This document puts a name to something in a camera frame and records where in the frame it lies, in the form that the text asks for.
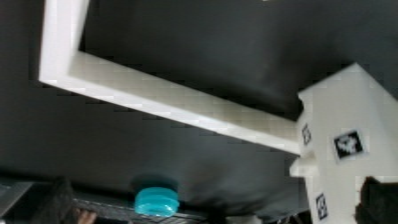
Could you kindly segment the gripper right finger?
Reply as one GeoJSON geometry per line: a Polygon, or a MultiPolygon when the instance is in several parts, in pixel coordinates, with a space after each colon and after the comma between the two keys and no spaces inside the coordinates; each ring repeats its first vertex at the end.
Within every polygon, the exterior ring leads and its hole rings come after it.
{"type": "Polygon", "coordinates": [[[398,183],[366,178],[353,218],[357,224],[398,224],[398,183]]]}

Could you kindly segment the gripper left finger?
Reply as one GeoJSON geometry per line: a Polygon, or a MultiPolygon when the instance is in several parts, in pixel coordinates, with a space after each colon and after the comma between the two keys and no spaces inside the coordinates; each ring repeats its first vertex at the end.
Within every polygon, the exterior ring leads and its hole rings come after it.
{"type": "Polygon", "coordinates": [[[0,224],[76,224],[69,180],[16,182],[0,195],[0,224]]]}

